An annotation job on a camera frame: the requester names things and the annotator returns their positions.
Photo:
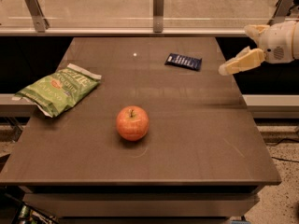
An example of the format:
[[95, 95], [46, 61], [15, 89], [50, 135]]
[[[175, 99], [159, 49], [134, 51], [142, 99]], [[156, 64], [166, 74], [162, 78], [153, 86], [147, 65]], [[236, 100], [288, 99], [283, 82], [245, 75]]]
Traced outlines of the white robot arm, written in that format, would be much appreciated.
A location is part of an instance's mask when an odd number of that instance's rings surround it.
[[263, 62], [290, 63], [299, 59], [299, 22], [284, 21], [274, 25], [247, 25], [245, 34], [256, 49], [243, 48], [219, 67], [219, 74], [229, 76], [259, 67]]

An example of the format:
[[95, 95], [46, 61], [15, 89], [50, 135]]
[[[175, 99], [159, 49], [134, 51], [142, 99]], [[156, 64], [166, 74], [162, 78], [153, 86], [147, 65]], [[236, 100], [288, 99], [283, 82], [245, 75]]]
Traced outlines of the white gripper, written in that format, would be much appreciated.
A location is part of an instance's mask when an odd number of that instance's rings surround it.
[[234, 58], [223, 63], [219, 67], [222, 76], [254, 69], [264, 61], [290, 63], [296, 59], [295, 21], [285, 21], [272, 26], [246, 25], [244, 32], [258, 45], [258, 49], [245, 47]]

